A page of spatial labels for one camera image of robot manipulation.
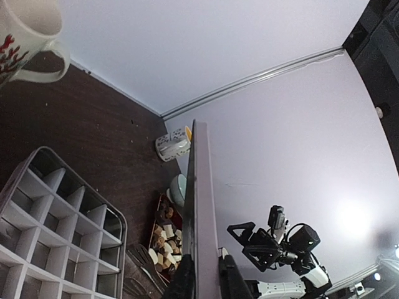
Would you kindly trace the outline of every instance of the small white container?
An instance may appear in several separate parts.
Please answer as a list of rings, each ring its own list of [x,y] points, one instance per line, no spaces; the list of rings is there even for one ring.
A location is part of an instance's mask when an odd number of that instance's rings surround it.
[[[155,140],[155,149],[164,162],[176,159],[190,152],[191,130],[187,126],[177,129]]]

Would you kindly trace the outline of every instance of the white plastic grid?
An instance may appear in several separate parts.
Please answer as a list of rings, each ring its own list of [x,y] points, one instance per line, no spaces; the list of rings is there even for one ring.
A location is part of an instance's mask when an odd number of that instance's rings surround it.
[[[0,229],[14,241],[0,244],[0,264],[8,267],[1,298],[116,298],[122,242],[104,229],[107,205],[83,214],[84,186],[66,199],[57,193],[64,175],[60,168],[41,179],[28,169],[6,206]]]

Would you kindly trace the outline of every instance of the dark wooden wall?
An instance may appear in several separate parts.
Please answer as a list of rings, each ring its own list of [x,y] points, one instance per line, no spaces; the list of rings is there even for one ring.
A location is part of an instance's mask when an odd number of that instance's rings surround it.
[[[42,55],[28,67],[57,70],[60,61]],[[0,187],[50,146],[124,213],[128,244],[147,243],[158,193],[180,172],[156,156],[153,141],[165,133],[160,117],[73,66],[56,83],[10,82],[0,89]]]

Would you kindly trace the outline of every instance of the tray of food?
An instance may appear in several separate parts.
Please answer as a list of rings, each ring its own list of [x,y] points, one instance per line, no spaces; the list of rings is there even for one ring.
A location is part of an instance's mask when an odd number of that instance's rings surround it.
[[[155,212],[148,253],[160,276],[169,282],[179,267],[182,250],[183,219],[174,204],[164,194]]]

